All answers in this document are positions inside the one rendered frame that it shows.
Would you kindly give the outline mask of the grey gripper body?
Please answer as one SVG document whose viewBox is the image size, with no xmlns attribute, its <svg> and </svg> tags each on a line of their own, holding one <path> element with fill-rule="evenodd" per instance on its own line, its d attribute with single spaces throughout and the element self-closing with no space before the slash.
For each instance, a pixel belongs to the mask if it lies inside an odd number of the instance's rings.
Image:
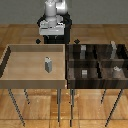
<svg viewBox="0 0 128 128">
<path fill-rule="evenodd" d="M 65 25 L 59 23 L 55 27 L 49 27 L 48 22 L 43 20 L 40 22 L 39 34 L 40 35 L 63 35 Z"/>
</svg>

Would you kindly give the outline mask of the grey milk carton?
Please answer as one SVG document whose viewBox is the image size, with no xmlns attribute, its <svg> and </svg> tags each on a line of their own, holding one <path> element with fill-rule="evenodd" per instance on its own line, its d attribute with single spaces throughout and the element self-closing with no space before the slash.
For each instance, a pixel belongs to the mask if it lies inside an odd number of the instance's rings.
<svg viewBox="0 0 128 128">
<path fill-rule="evenodd" d="M 45 70 L 48 73 L 52 71 L 52 60 L 49 57 L 45 57 Z"/>
</svg>

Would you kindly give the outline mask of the dark wooden compartment bin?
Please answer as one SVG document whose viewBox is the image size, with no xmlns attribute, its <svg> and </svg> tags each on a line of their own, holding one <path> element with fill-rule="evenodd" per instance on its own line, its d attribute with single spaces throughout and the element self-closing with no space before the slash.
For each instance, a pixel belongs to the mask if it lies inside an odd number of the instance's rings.
<svg viewBox="0 0 128 128">
<path fill-rule="evenodd" d="M 81 45 L 86 45 L 85 59 L 80 59 Z M 111 44 L 68 44 L 66 46 L 66 79 L 69 89 L 128 89 L 128 50 L 116 45 L 111 59 Z M 121 77 L 113 77 L 113 68 L 121 68 Z M 82 78 L 87 70 L 87 78 Z"/>
</svg>

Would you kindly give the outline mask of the tall grey box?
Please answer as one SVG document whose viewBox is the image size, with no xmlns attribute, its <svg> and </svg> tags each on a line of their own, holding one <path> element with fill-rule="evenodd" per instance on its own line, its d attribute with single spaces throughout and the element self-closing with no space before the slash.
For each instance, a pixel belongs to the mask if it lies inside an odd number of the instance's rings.
<svg viewBox="0 0 128 128">
<path fill-rule="evenodd" d="M 81 45 L 80 59 L 85 59 L 86 45 Z"/>
</svg>

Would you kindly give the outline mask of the light wooden bin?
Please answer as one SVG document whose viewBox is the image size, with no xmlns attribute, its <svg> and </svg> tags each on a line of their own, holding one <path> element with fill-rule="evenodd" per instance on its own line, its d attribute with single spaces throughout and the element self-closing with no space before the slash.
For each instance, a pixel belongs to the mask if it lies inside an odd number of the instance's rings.
<svg viewBox="0 0 128 128">
<path fill-rule="evenodd" d="M 45 57 L 52 71 L 45 70 Z M 64 89 L 63 44 L 10 44 L 0 58 L 0 89 Z"/>
</svg>

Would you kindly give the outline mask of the small grey cube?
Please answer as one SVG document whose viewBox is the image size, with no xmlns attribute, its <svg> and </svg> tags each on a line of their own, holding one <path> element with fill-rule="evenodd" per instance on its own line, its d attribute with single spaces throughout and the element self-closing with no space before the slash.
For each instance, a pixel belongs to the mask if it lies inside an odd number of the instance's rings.
<svg viewBox="0 0 128 128">
<path fill-rule="evenodd" d="M 87 78 L 87 70 L 82 70 L 82 78 Z"/>
</svg>

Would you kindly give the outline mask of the tall grey bottle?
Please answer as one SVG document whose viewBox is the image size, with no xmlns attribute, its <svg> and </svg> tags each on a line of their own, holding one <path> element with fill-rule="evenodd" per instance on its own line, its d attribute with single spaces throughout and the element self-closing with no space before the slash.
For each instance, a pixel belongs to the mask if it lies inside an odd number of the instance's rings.
<svg viewBox="0 0 128 128">
<path fill-rule="evenodd" d="M 111 59 L 114 59 L 117 50 L 116 43 L 114 41 L 111 41 L 111 46 L 112 46 Z"/>
</svg>

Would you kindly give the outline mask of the thin metal table leg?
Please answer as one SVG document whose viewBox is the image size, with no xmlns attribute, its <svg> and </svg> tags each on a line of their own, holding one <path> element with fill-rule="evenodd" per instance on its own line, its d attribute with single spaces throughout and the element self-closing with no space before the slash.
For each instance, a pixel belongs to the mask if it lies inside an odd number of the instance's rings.
<svg viewBox="0 0 128 128">
<path fill-rule="evenodd" d="M 10 95 L 10 97 L 11 97 L 11 100 L 12 100 L 13 105 L 14 105 L 14 107 L 15 107 L 15 109 L 16 109 L 16 112 L 17 112 L 17 114 L 18 114 L 18 116 L 19 116 L 19 119 L 20 119 L 20 121 L 22 122 L 22 125 L 25 127 L 24 119 L 23 119 L 23 117 L 22 117 L 22 115 L 21 115 L 21 112 L 20 112 L 20 110 L 19 110 L 18 104 L 17 104 L 17 102 L 16 102 L 16 100 L 15 100 L 15 97 L 14 97 L 14 95 L 13 95 L 12 90 L 11 90 L 11 89 L 8 89 L 8 93 L 9 93 L 9 95 Z"/>
<path fill-rule="evenodd" d="M 75 89 L 70 89 L 70 106 L 71 106 L 71 110 L 70 110 L 70 114 L 71 114 L 70 127 L 72 127 L 74 96 L 75 96 Z"/>
<path fill-rule="evenodd" d="M 113 115 L 113 113 L 114 113 L 114 111 L 115 111 L 115 109 L 116 109 L 116 107 L 118 105 L 118 102 L 119 102 L 119 100 L 120 100 L 120 98 L 122 96 L 122 93 L 123 93 L 123 89 L 120 90 L 120 92 L 119 92 L 119 94 L 117 96 L 117 99 L 116 99 L 115 103 L 113 104 L 113 107 L 112 107 L 112 109 L 111 109 L 111 111 L 109 113 L 109 116 L 108 116 L 107 120 L 106 120 L 105 127 L 108 126 L 108 124 L 109 124 L 109 122 L 111 120 L 111 117 L 112 117 L 112 115 Z"/>
<path fill-rule="evenodd" d="M 28 104 L 30 104 L 30 100 L 29 100 L 29 98 L 28 98 L 27 89 L 24 89 L 24 94 L 25 94 L 25 97 L 26 97 L 27 103 L 28 103 Z"/>
<path fill-rule="evenodd" d="M 107 90 L 108 90 L 108 89 L 104 89 L 104 92 L 103 92 L 102 97 L 101 97 L 101 104 L 102 104 L 103 101 L 104 101 L 104 98 L 105 98 L 105 95 L 106 95 Z"/>
<path fill-rule="evenodd" d="M 58 122 L 60 123 L 61 89 L 57 89 Z"/>
</svg>

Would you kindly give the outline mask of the small grey can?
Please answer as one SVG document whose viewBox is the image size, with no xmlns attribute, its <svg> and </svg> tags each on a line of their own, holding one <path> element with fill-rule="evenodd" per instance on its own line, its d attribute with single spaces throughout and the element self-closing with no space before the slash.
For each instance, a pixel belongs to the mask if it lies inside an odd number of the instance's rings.
<svg viewBox="0 0 128 128">
<path fill-rule="evenodd" d="M 113 68 L 113 77 L 114 78 L 120 78 L 121 77 L 121 68 L 119 68 L 118 66 L 115 66 Z"/>
</svg>

